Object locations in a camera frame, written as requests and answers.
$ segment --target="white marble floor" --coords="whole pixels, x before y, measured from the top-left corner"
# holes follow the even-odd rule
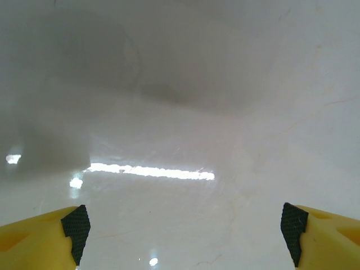
[[[57,0],[133,38],[121,91],[53,69],[64,25],[24,23],[52,1],[3,1],[0,224],[85,204],[81,270],[286,270],[285,202],[360,219],[360,2],[233,2]]]

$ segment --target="black rubber pad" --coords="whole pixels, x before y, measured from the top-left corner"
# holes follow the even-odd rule
[[[76,265],[80,265],[83,251],[90,231],[90,220],[85,205],[81,205],[61,220],[65,236],[73,242],[71,254]]]
[[[281,217],[281,232],[289,249],[295,267],[299,266],[302,255],[300,236],[306,230],[309,213],[286,202]]]

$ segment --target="marble floor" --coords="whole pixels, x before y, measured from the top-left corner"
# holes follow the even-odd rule
[[[292,269],[285,202],[360,219],[359,11],[2,1],[0,225],[85,204],[81,270]]]

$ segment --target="yellow plastic part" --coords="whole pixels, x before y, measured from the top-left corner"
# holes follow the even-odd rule
[[[0,227],[0,269],[74,270],[71,238],[61,219],[77,206]]]
[[[299,270],[359,270],[360,220],[296,205],[309,213]]]

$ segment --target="reflected ceiling light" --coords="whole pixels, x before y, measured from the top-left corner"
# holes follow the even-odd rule
[[[83,185],[83,181],[77,177],[74,177],[71,181],[70,181],[70,187],[74,187],[74,188],[81,188],[81,186]]]
[[[9,164],[17,164],[21,155],[7,155],[6,161]],[[215,180],[215,175],[210,172],[188,171],[188,170],[171,170],[156,167],[142,167],[142,166],[120,166],[118,164],[107,165],[104,163],[91,163],[90,167],[84,170],[84,172],[108,172],[108,173],[125,173],[135,174],[138,176],[152,176],[152,177],[168,177],[177,178],[182,180]],[[79,178],[73,178],[73,184],[79,185]]]
[[[149,265],[150,266],[156,266],[158,264],[159,260],[157,258],[152,258],[150,261],[149,261]]]
[[[21,155],[7,155],[6,161],[9,164],[17,164],[19,162],[19,159],[21,158]]]

